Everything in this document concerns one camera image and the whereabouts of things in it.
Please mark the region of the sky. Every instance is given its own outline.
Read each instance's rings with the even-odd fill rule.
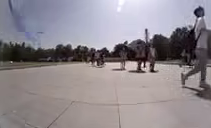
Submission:
[[[57,44],[87,45],[112,50],[125,40],[144,39],[148,28],[169,37],[176,27],[194,24],[193,10],[206,10],[211,29],[211,0],[15,0],[30,31],[43,32],[37,42],[17,32],[8,8],[0,0],[0,39],[25,41],[52,48]]]

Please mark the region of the shorts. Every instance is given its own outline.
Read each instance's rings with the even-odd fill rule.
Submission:
[[[143,61],[144,58],[136,58],[136,61]]]

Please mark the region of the white shirt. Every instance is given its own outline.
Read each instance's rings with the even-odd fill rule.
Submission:
[[[145,57],[145,46],[144,45],[140,45],[136,49],[136,58],[143,58],[143,57]]]
[[[96,59],[99,59],[99,58],[100,58],[100,53],[99,53],[99,52],[96,52],[96,53],[95,53],[95,58],[96,58]]]
[[[201,29],[206,30],[206,24],[204,17],[200,17],[197,19],[197,24],[195,26],[195,37],[198,39],[197,42],[197,48],[204,48],[207,49],[207,42],[208,42],[208,32],[207,31],[201,31]]]
[[[150,54],[151,54],[151,57],[155,57],[156,56],[155,48],[150,48]]]
[[[121,51],[121,52],[120,52],[120,57],[121,57],[122,59],[127,59],[127,52],[126,52],[126,51]]]

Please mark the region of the sun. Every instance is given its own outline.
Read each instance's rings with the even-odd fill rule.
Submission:
[[[125,0],[118,0],[117,12],[121,12],[124,4],[125,4]]]

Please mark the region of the concrete court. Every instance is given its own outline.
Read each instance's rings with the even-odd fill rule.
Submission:
[[[88,64],[0,71],[2,128],[211,128],[211,91],[182,89],[174,65],[158,73]],[[211,85],[211,68],[208,69]]]

